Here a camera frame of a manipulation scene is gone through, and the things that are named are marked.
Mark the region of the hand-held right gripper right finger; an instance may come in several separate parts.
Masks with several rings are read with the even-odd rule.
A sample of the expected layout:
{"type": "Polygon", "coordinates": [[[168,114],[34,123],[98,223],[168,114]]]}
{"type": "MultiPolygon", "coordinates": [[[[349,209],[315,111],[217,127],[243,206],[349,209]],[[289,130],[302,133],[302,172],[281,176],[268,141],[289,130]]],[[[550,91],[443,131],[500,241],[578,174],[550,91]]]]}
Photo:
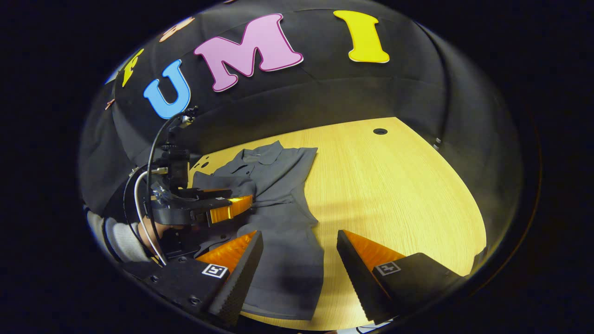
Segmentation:
{"type": "Polygon", "coordinates": [[[348,230],[336,249],[366,318],[376,324],[417,314],[456,291],[465,278],[430,256],[405,256],[348,230]]]}

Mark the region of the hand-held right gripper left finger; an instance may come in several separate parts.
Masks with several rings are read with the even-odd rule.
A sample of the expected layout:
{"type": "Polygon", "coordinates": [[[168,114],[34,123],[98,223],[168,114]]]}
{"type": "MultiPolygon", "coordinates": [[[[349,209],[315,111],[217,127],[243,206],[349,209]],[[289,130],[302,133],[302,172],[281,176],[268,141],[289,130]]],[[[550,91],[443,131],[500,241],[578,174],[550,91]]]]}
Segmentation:
{"type": "Polygon", "coordinates": [[[262,232],[252,231],[200,256],[180,254],[166,265],[136,262],[135,279],[181,315],[231,327],[238,322],[263,250],[262,232]]]}

